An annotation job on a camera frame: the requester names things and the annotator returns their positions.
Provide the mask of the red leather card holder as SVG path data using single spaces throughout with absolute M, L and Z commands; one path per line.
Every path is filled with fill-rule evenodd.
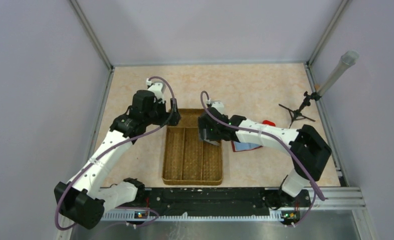
M 248 143 L 248 142 L 237 142 L 237 141 L 232 141 L 232 150 L 233 152 L 245 152 L 245 151 L 252 151 L 256 150 L 259 148 L 262 148 L 261 145 L 255 144 L 255 143 Z

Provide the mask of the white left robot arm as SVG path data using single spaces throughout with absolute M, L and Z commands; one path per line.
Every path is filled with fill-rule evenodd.
M 71 220 L 87 229 L 92 229 L 103 214 L 130 203 L 134 207 L 143 204 L 144 184 L 127 178 L 112 187 L 103 188 L 108 173 L 120 157 L 129 150 L 136 140 L 146 137 L 164 126 L 175 126 L 180 115 L 177 100 L 171 97 L 171 109 L 166 110 L 162 93 L 152 89 L 139 90 L 133 96 L 132 105 L 126 113 L 114 119 L 103 142 L 86 164 L 67 182 L 59 182 L 54 194 L 57 207 L 54 216 L 56 228 L 62 231 L 59 216 Z

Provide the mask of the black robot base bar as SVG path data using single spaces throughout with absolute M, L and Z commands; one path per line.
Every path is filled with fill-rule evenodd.
M 124 207 L 150 208 L 159 215 L 172 217 L 251 217 L 269 216 L 276 210 L 310 206 L 311 197 L 302 190 L 290 197 L 277 188 L 203 187 L 148 188 Z

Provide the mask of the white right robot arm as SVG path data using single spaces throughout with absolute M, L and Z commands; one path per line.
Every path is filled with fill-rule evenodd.
M 198 130 L 200 139 L 211 144 L 218 141 L 255 144 L 289 155 L 293 170 L 279 188 L 278 200 L 282 205 L 293 205 L 306 186 L 311 186 L 320 200 L 326 200 L 317 182 L 332 150 L 314 127 L 307 124 L 299 129 L 275 127 L 240 115 L 228 117 L 211 106 L 198 117 Z

